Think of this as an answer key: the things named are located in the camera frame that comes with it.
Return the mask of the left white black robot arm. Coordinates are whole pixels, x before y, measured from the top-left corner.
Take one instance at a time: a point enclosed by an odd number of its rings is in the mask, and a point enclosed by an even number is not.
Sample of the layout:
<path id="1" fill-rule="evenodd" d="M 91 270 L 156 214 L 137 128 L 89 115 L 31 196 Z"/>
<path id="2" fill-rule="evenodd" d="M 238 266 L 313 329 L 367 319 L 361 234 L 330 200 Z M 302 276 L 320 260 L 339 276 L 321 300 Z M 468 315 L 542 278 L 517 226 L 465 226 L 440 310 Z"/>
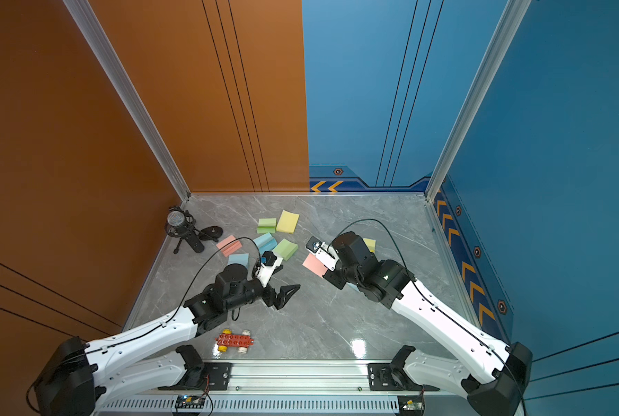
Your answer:
<path id="1" fill-rule="evenodd" d="M 297 284 L 269 286 L 276 266 L 228 265 L 200 294 L 162 317 L 115 336 L 60 344 L 28 392 L 41 415 L 91 415 L 108 402 L 154 388 L 209 384 L 205 362 L 189 341 L 226 322 L 229 313 L 262 300 L 281 310 Z"/>

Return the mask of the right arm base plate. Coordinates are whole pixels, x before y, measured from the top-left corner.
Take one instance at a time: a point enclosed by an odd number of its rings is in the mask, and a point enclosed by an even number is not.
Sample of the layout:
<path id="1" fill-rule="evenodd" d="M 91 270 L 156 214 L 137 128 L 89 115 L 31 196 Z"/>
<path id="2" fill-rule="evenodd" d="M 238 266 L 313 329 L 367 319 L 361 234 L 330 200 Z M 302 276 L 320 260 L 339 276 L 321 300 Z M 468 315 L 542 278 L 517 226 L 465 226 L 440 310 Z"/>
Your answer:
<path id="1" fill-rule="evenodd" d="M 438 392 L 439 388 L 420 385 L 391 363 L 368 363 L 369 389 L 375 392 Z"/>

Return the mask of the small yellow memo pad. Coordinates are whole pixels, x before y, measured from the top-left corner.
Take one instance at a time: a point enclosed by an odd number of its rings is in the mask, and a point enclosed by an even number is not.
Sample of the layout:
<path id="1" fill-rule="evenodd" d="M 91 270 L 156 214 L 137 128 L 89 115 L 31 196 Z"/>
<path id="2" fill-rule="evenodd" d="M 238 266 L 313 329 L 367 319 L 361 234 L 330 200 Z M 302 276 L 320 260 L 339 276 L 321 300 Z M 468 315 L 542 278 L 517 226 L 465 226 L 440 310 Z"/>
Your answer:
<path id="1" fill-rule="evenodd" d="M 375 253 L 376 241 L 373 239 L 363 239 L 366 247 L 371 251 L 371 253 Z"/>

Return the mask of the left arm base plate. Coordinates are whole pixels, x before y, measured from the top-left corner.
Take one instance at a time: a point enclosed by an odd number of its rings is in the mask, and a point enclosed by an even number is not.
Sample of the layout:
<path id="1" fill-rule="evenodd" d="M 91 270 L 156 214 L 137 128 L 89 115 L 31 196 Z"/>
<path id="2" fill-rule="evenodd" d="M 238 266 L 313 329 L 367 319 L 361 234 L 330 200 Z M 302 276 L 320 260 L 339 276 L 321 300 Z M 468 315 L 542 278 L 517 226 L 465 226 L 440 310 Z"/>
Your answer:
<path id="1" fill-rule="evenodd" d="M 160 387 L 160 390 L 226 391 L 232 368 L 231 362 L 204 363 L 202 366 L 189 369 L 179 381 L 168 387 Z"/>

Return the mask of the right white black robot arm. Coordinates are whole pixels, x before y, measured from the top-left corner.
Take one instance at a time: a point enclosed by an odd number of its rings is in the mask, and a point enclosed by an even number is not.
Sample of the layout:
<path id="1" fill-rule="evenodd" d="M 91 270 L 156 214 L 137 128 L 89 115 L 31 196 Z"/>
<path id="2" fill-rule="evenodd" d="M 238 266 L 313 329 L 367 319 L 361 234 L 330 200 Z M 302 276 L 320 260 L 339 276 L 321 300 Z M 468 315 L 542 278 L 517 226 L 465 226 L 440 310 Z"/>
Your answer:
<path id="1" fill-rule="evenodd" d="M 367 299 L 423 329 L 452 354 L 426 355 L 410 345 L 390 361 L 397 388 L 437 388 L 465 399 L 479 415 L 524 415 L 524 393 L 533 355 L 522 343 L 487 334 L 440 301 L 408 270 L 404 260 L 379 260 L 354 232 L 332 243 L 313 237 L 306 247 L 326 268 L 323 278 L 337 289 L 352 284 Z"/>

